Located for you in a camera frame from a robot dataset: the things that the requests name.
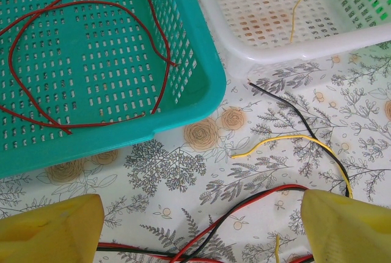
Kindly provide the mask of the teal plastic basket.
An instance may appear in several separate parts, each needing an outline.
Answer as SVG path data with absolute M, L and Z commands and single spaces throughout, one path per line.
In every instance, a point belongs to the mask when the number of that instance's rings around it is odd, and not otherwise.
M 224 93 L 198 0 L 0 0 L 0 178 L 195 123 Z

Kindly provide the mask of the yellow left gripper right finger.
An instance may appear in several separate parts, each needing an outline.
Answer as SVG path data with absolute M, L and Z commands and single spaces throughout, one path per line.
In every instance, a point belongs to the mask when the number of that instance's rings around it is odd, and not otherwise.
M 315 263 L 391 263 L 391 209 L 306 190 L 300 213 Z

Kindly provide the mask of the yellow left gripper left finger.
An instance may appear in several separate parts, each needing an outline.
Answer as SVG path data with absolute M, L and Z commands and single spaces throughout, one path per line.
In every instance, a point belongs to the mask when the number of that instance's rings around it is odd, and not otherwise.
M 97 194 L 0 219 L 0 263 L 92 263 L 103 221 Z

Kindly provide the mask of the white plastic basket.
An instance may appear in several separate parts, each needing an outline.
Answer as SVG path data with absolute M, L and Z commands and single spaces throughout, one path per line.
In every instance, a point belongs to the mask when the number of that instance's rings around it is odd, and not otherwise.
M 234 77 L 391 41 L 391 23 L 358 29 L 336 0 L 199 1 Z

